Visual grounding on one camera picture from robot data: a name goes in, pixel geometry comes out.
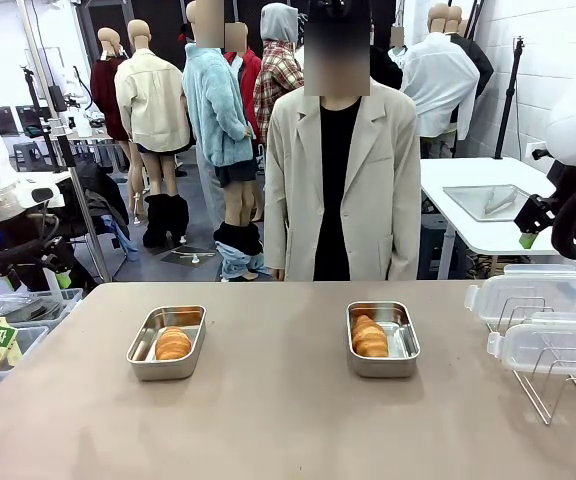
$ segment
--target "light blue fleece jacket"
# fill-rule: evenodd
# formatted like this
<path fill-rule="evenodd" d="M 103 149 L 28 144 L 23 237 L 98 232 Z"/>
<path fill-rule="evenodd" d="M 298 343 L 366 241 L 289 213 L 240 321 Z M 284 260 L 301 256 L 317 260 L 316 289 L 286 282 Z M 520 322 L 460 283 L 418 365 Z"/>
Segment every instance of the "light blue fleece jacket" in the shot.
<path fill-rule="evenodd" d="M 186 45 L 184 92 L 197 141 L 211 165 L 253 159 L 239 85 L 218 48 Z"/>

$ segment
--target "beige blazer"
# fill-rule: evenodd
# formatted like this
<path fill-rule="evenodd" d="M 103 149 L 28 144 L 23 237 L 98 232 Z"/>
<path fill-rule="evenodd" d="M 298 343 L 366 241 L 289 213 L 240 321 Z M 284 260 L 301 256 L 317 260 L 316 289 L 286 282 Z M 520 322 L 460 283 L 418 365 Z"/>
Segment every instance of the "beige blazer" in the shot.
<path fill-rule="evenodd" d="M 130 138 L 154 152 L 190 142 L 181 71 L 147 48 L 122 62 L 115 75 L 121 123 Z"/>
<path fill-rule="evenodd" d="M 319 97 L 295 90 L 273 109 L 266 154 L 266 266 L 312 281 L 324 214 Z M 415 105 L 371 80 L 352 136 L 342 228 L 351 280 L 414 280 L 421 226 Z"/>

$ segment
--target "mannequin hand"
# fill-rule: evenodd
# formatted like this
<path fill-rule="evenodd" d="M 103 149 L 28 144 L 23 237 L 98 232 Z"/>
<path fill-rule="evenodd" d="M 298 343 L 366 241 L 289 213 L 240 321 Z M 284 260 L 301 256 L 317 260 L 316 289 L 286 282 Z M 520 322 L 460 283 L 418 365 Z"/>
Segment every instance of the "mannequin hand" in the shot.
<path fill-rule="evenodd" d="M 274 268 L 271 268 L 270 272 L 272 273 L 272 278 L 278 282 L 283 282 L 286 278 L 285 270 L 275 270 Z"/>

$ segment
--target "wall socket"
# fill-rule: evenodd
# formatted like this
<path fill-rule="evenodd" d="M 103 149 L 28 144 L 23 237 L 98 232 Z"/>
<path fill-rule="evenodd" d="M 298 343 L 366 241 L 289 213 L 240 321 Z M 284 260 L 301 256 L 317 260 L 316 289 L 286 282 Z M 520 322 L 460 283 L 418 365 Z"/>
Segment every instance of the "wall socket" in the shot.
<path fill-rule="evenodd" d="M 545 150 L 546 149 L 546 142 L 533 142 L 526 145 L 526 153 L 524 155 L 524 160 L 526 161 L 535 161 L 532 157 L 532 152 L 535 150 Z"/>

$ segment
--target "brown table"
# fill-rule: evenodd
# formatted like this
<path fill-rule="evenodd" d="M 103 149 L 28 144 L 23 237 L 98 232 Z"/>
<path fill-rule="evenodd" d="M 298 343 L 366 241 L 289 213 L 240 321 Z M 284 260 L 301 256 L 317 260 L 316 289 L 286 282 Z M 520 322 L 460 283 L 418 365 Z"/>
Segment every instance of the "brown table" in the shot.
<path fill-rule="evenodd" d="M 576 409 L 541 423 L 467 285 L 102 285 L 0 385 L 0 478 L 576 479 Z M 408 306 L 412 379 L 349 371 L 357 300 Z M 194 375 L 139 382 L 126 351 L 146 315 L 188 304 L 207 308 Z"/>

